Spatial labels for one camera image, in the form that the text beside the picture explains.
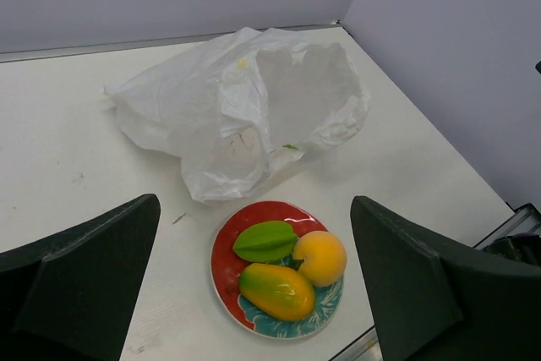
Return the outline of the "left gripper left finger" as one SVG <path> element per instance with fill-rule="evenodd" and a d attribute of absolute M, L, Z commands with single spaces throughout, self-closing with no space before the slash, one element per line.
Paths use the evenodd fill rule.
<path fill-rule="evenodd" d="M 156 238 L 144 194 L 1 254 L 3 360 L 118 360 Z"/>

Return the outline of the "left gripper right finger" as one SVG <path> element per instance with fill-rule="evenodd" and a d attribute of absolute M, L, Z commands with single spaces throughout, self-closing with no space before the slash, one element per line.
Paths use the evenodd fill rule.
<path fill-rule="evenodd" d="M 350 218 L 384 359 L 539 359 L 538 232 L 477 249 L 366 196 Z"/>

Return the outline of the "yellow fake fruit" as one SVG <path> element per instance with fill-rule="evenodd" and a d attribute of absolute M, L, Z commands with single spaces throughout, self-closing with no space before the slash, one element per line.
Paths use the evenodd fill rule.
<path fill-rule="evenodd" d="M 292 258 L 301 262 L 298 271 L 316 287 L 338 281 L 347 266 L 347 252 L 342 241 L 325 231 L 303 235 L 293 249 Z"/>

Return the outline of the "yellow green fake mango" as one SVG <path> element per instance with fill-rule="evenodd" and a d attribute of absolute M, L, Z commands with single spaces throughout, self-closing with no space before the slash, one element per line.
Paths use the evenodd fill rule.
<path fill-rule="evenodd" d="M 250 303 L 278 320 L 303 320 L 312 314 L 316 304 L 309 280 L 281 265 L 247 266 L 239 277 L 238 287 Z"/>

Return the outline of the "green fake fruit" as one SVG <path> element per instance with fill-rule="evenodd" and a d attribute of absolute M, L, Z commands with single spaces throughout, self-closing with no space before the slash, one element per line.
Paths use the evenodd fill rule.
<path fill-rule="evenodd" d="M 295 246 L 298 235 L 284 221 L 254 224 L 241 232 L 232 250 L 248 262 L 268 263 L 287 257 Z"/>

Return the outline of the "white plastic bag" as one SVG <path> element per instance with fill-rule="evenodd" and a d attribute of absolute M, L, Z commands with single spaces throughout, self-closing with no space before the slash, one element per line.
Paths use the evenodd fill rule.
<path fill-rule="evenodd" d="M 344 47 L 302 31 L 214 38 L 106 90 L 138 147 L 176 156 L 193 200 L 246 198 L 344 144 L 369 96 Z"/>

